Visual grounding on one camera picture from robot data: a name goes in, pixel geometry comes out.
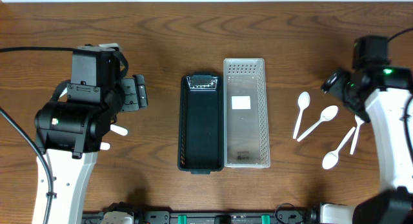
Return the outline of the white spoon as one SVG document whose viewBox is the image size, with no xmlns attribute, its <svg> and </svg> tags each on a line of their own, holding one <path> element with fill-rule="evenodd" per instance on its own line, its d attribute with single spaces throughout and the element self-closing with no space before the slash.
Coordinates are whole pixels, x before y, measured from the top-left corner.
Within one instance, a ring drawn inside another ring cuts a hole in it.
<svg viewBox="0 0 413 224">
<path fill-rule="evenodd" d="M 350 139 L 350 137 L 353 135 L 354 131 L 355 131 L 355 127 L 352 127 L 347 134 L 345 135 L 345 137 L 341 140 L 340 144 L 338 145 L 338 147 L 333 150 L 330 151 L 328 153 L 326 153 L 325 157 L 322 160 L 322 167 L 325 170 L 329 170 L 332 169 L 333 167 L 335 167 L 335 165 L 338 163 L 339 161 L 339 152 L 340 150 L 345 146 L 345 144 L 347 143 L 347 141 Z"/>
<path fill-rule="evenodd" d="M 353 155 L 354 152 L 355 152 L 356 145 L 357 145 L 357 142 L 358 142 L 360 127 L 364 123 L 364 121 L 359 116 L 355 115 L 354 117 L 355 117 L 355 121 L 356 121 L 356 129 L 354 131 L 354 136 L 353 136 L 352 144 L 351 144 L 351 147 L 350 147 L 350 155 Z"/>
<path fill-rule="evenodd" d="M 301 125 L 301 120 L 303 116 L 303 111 L 309 106 L 310 104 L 310 94 L 308 92 L 302 92 L 297 100 L 297 105 L 299 107 L 299 114 L 297 116 L 296 124 L 293 131 L 293 138 L 297 138 L 297 134 Z"/>
<path fill-rule="evenodd" d="M 338 113 L 338 106 L 331 105 L 326 107 L 320 114 L 320 119 L 315 122 L 310 128 L 308 128 L 302 135 L 297 138 L 297 141 L 300 142 L 306 138 L 316 127 L 318 127 L 322 122 L 331 121 L 335 118 Z"/>
</svg>

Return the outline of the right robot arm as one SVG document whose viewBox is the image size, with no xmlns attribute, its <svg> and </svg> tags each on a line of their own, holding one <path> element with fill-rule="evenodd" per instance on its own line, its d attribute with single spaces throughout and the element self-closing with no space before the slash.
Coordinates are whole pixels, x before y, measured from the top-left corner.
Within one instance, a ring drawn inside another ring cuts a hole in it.
<svg viewBox="0 0 413 224">
<path fill-rule="evenodd" d="M 325 203 L 320 223 L 412 223 L 412 72 L 392 66 L 390 38 L 355 40 L 353 72 L 337 69 L 324 93 L 372 125 L 379 162 L 379 193 L 355 207 Z"/>
</svg>

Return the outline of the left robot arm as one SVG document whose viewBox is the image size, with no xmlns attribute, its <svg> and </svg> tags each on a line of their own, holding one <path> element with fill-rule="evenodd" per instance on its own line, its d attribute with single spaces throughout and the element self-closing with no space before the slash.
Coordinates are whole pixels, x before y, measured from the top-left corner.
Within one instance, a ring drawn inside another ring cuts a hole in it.
<svg viewBox="0 0 413 224">
<path fill-rule="evenodd" d="M 72 75 L 59 84 L 49 102 L 35 116 L 35 143 L 52 176 L 38 169 L 32 221 L 80 223 L 88 181 L 111 130 L 127 135 L 115 125 L 120 112 L 147 107 L 145 78 L 127 78 L 128 62 L 117 43 L 85 45 L 74 49 Z M 48 186 L 52 203 L 47 203 Z"/>
</svg>

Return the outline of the clear plastic basket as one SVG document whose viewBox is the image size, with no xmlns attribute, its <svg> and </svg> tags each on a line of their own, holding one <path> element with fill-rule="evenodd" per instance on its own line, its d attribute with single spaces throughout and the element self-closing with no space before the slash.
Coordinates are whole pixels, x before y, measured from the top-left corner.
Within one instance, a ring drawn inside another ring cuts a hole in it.
<svg viewBox="0 0 413 224">
<path fill-rule="evenodd" d="M 265 60 L 226 58 L 223 69 L 225 166 L 268 168 Z"/>
</svg>

